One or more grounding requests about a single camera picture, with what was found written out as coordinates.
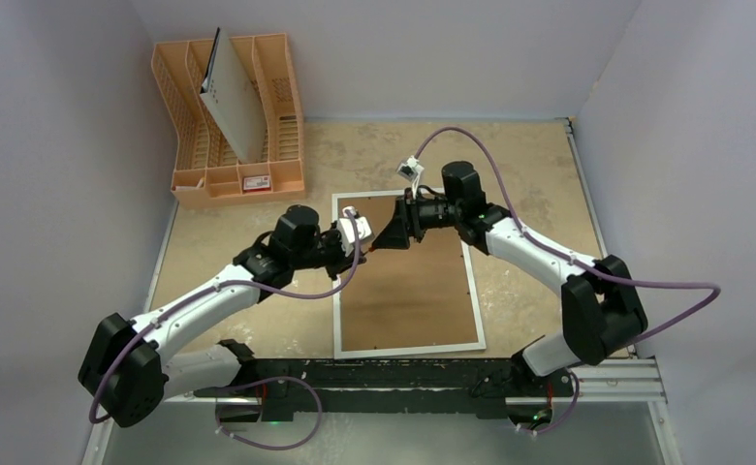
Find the white picture frame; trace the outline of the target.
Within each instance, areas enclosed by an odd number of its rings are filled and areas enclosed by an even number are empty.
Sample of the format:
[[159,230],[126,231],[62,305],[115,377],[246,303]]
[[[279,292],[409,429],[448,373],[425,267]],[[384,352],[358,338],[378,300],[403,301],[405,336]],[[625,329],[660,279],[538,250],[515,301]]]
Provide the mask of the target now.
[[339,359],[482,351],[487,346],[468,247],[453,228],[366,256],[333,298]]

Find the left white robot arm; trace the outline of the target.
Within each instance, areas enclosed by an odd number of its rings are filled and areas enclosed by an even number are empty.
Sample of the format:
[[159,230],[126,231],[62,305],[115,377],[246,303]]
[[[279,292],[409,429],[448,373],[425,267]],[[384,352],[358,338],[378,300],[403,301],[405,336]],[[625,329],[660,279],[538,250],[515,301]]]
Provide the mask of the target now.
[[108,315],[97,324],[78,374],[92,396],[89,421],[133,426],[163,400],[199,388],[247,394],[256,370],[236,345],[220,342],[194,360],[181,350],[272,295],[309,300],[339,293],[362,263],[368,235],[367,222],[351,207],[322,230],[313,208],[293,205],[273,230],[194,290],[131,319]]

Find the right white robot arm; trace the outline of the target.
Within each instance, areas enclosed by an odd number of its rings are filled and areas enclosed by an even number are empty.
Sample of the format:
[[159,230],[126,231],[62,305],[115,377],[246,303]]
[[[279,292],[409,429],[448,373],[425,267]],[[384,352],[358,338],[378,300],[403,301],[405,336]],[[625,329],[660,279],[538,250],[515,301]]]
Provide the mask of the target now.
[[429,230],[450,228],[467,246],[517,266],[554,291],[561,329],[513,355],[511,380],[518,391],[533,394],[558,370],[597,365],[646,331],[646,313],[623,260],[562,251],[507,208],[489,202],[469,162],[442,168],[441,193],[421,185],[423,170],[415,158],[399,165],[398,174],[412,185],[396,198],[392,219],[372,245],[405,250]]

